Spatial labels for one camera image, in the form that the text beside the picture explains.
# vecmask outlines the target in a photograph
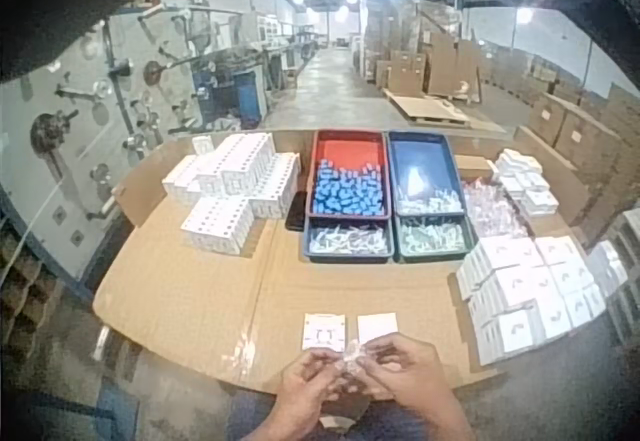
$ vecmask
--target warehouse wall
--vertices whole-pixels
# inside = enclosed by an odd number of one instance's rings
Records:
[[[319,12],[318,21],[311,23],[309,16],[306,13],[299,13],[296,16],[296,23],[298,26],[313,24],[315,32],[319,34],[327,34],[327,13]],[[360,32],[360,17],[357,12],[350,12],[347,20],[340,23],[336,20],[336,13],[329,13],[329,28],[330,28],[330,42],[335,42],[337,38],[350,38],[352,34]]]
[[[473,30],[478,39],[511,46],[515,17],[515,8],[468,9],[463,33],[469,38]],[[515,27],[515,48],[542,56],[580,79],[585,79],[589,64],[586,89],[607,97],[611,83],[616,83],[640,96],[629,78],[595,43],[589,63],[590,38],[559,11],[536,9],[531,23]]]

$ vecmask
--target plastic tray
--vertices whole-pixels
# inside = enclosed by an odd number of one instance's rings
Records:
[[[354,255],[354,254],[313,254],[309,249],[311,244],[311,235],[316,229],[322,228],[334,228],[341,223],[348,223],[353,225],[366,225],[376,224],[384,226],[385,235],[387,237],[387,243],[389,250],[385,254],[370,254],[370,255]],[[307,218],[304,226],[304,255],[314,263],[322,264],[385,264],[394,257],[395,254],[395,242],[393,236],[393,227],[390,219],[383,221],[368,221],[368,220],[335,220],[335,219],[322,219]]]
[[[349,170],[359,170],[367,163],[379,165],[382,174],[382,205],[385,214],[383,216],[361,216],[313,213],[316,173],[322,159],[332,161],[338,168]],[[391,183],[389,179],[387,140],[383,133],[374,131],[320,130],[314,138],[311,161],[311,172],[307,182],[308,218],[370,221],[391,219]]]
[[[408,254],[407,247],[400,235],[400,225],[402,222],[406,222],[411,218],[432,218],[434,222],[455,222],[462,226],[462,235],[465,241],[464,249],[456,251],[441,251],[425,254]],[[469,219],[465,215],[453,214],[453,215],[429,215],[429,216],[394,216],[394,237],[396,245],[395,259],[398,262],[405,263],[428,263],[436,261],[448,261],[454,259],[462,259],[475,247],[477,243],[477,236],[473,231]]]
[[[437,189],[449,189],[458,193],[462,204],[461,212],[424,213],[424,216],[450,216],[466,212],[458,168],[445,136],[416,131],[390,131],[388,137],[391,190],[398,216],[422,215],[399,209],[398,186],[404,193],[408,193],[409,179],[415,175],[423,184],[422,188],[412,193],[415,197],[419,198]]]

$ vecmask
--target warehouse floor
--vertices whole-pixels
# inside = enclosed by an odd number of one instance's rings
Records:
[[[318,53],[301,74],[298,90],[280,100],[265,128],[410,126],[375,87],[353,73],[350,57],[348,50]],[[507,131],[527,122],[529,108],[506,93],[485,87],[484,99],[471,109]],[[233,388],[144,349],[123,347],[115,357],[127,369],[114,371],[91,357],[101,327],[89,306],[65,294],[27,362],[3,355],[3,389],[36,390],[95,406],[103,386],[114,380],[139,403],[137,440],[224,439]],[[603,316],[569,338],[505,363],[505,374],[489,383],[459,391],[478,439],[621,439],[621,427],[640,413],[634,405],[639,397],[613,345]],[[55,419],[49,432],[57,434],[46,439],[100,439],[88,434],[92,424],[86,417]]]
[[[531,108],[505,91],[483,85],[483,103],[470,107],[458,103],[468,115],[490,119],[508,134],[526,124]],[[407,121],[373,84],[353,69],[349,49],[320,50],[298,77],[298,89],[277,99],[264,129],[372,128],[407,129]],[[443,134],[495,136],[477,130],[434,128]]]

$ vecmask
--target person's left hand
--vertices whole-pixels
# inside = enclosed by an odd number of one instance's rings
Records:
[[[322,403],[336,400],[345,383],[341,359],[330,349],[305,351],[282,372],[276,404],[249,439],[294,441],[311,433],[320,419]]]

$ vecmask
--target white paper label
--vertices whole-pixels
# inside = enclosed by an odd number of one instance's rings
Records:
[[[306,314],[302,349],[329,348],[339,353],[344,351],[346,327],[345,317],[334,314]]]
[[[398,332],[398,321],[395,313],[358,316],[358,338],[360,344],[386,334]]]

